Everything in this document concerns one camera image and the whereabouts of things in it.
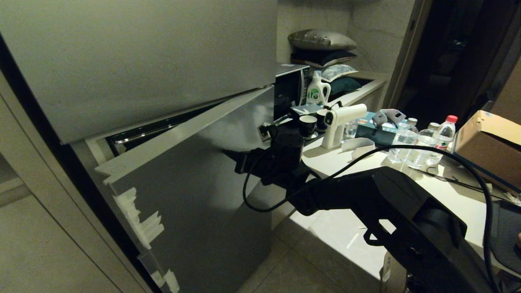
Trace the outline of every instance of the black cable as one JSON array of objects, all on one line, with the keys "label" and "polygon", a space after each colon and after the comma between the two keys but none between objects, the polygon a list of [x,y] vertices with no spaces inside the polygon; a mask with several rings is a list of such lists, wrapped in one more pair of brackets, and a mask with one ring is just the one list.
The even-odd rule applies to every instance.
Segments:
[{"label": "black cable", "polygon": [[492,272],[492,261],[490,259],[490,253],[491,253],[491,248],[490,248],[490,234],[491,234],[491,230],[492,230],[492,197],[491,197],[491,194],[487,188],[487,185],[485,184],[485,181],[483,180],[483,178],[476,172],[476,170],[474,170],[474,168],[472,168],[467,162],[465,162],[463,159],[451,154],[451,153],[448,153],[446,151],[442,151],[442,150],[438,150],[436,148],[431,148],[429,146],[420,146],[420,145],[388,145],[388,146],[382,146],[380,148],[376,148],[374,150],[371,150],[363,155],[361,155],[360,157],[356,158],[355,160],[353,160],[352,162],[350,162],[346,167],[343,167],[342,169],[338,170],[337,172],[335,172],[334,174],[332,174],[331,176],[328,176],[322,180],[319,180],[317,181],[316,183],[314,184],[309,184],[299,190],[297,190],[296,192],[290,194],[289,196],[286,196],[285,199],[281,200],[279,203],[275,204],[274,206],[268,208],[268,209],[259,209],[259,208],[256,208],[254,206],[251,206],[247,201],[246,201],[246,185],[247,185],[247,182],[248,182],[248,179],[250,177],[250,174],[252,172],[252,170],[254,169],[255,165],[268,153],[264,153],[261,157],[259,157],[259,159],[257,159],[255,161],[255,163],[252,165],[252,167],[250,168],[250,170],[248,171],[248,174],[246,175],[246,179],[244,181],[244,186],[243,186],[243,200],[244,200],[244,203],[246,204],[246,206],[248,206],[249,208],[257,211],[257,212],[263,212],[263,213],[267,213],[267,212],[271,212],[273,211],[274,209],[278,208],[279,206],[285,204],[286,202],[288,202],[290,199],[292,199],[293,197],[295,197],[296,195],[298,195],[299,193],[303,192],[304,190],[308,189],[308,188],[311,188],[317,184],[320,184],[322,183],[323,181],[328,181],[328,180],[331,180],[335,177],[337,177],[339,174],[341,174],[342,172],[346,171],[347,169],[349,169],[351,166],[353,166],[354,164],[358,163],[359,161],[361,161],[362,159],[374,154],[374,153],[377,153],[377,152],[380,152],[380,151],[385,151],[385,150],[389,150],[389,149],[415,149],[415,150],[424,150],[424,151],[431,151],[431,152],[435,152],[435,153],[439,153],[439,154],[442,154],[442,155],[445,155],[451,159],[453,159],[454,161],[458,162],[459,164],[461,164],[463,167],[465,167],[471,174],[472,176],[474,176],[474,178],[476,178],[476,180],[478,181],[479,185],[481,186],[481,189],[483,190],[483,193],[484,193],[484,196],[485,196],[485,202],[486,202],[486,216],[485,216],[485,231],[483,232],[483,253],[485,255],[485,267],[486,267],[486,270],[487,270],[487,274],[488,274],[488,277],[489,277],[489,282],[490,282],[490,286],[492,288],[492,291],[494,293],[501,293],[499,287],[498,287],[498,284],[496,283],[495,281],[495,278],[494,278],[494,273]]}]

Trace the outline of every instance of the stainless steel refrigerator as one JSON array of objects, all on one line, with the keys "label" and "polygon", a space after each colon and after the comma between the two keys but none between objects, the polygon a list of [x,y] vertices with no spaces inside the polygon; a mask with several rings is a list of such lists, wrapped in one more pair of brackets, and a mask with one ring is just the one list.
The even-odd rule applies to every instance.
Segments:
[{"label": "stainless steel refrigerator", "polygon": [[276,18],[275,0],[0,4],[39,107],[164,292],[234,292],[269,252],[221,151],[267,147]]}]

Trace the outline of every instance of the cardboard box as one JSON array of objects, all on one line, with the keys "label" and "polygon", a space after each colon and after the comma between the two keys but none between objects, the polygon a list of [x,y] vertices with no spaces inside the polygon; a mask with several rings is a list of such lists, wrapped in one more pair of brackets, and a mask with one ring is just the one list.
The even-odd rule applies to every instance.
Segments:
[{"label": "cardboard box", "polygon": [[383,259],[380,293],[404,293],[407,270],[387,252]]},{"label": "cardboard box", "polygon": [[382,127],[373,124],[374,112],[367,112],[364,118],[358,119],[358,129],[355,137],[365,137],[377,145],[392,145],[392,140],[398,129],[392,123],[384,123]]},{"label": "cardboard box", "polygon": [[521,192],[521,126],[478,111],[458,131],[454,153],[481,175],[513,193]]}]

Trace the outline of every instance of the gray pillow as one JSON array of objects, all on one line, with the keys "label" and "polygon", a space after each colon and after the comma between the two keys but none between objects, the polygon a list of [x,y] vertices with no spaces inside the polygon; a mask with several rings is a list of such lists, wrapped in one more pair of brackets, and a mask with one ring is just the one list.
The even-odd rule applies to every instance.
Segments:
[{"label": "gray pillow", "polygon": [[357,45],[345,35],[327,30],[303,30],[288,36],[293,46],[303,50],[353,50]]}]

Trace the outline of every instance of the shelf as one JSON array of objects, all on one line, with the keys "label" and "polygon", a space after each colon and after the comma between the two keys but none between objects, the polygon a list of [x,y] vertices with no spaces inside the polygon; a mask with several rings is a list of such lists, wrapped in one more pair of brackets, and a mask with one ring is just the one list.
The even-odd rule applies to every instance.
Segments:
[{"label": "shelf", "polygon": [[15,171],[0,154],[0,194],[22,185],[22,179],[16,175]]}]

